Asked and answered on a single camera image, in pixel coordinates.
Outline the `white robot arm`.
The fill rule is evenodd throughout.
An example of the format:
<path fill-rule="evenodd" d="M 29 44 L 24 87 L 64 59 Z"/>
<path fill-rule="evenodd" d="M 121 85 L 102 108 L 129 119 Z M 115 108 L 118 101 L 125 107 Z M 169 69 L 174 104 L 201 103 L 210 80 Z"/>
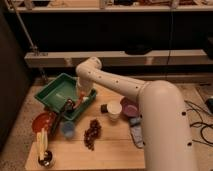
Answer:
<path fill-rule="evenodd" d="M 199 171 L 184 98 L 177 86 L 104 72 L 97 57 L 78 64 L 76 74 L 80 91 L 88 93 L 99 84 L 138 104 L 147 171 Z"/>

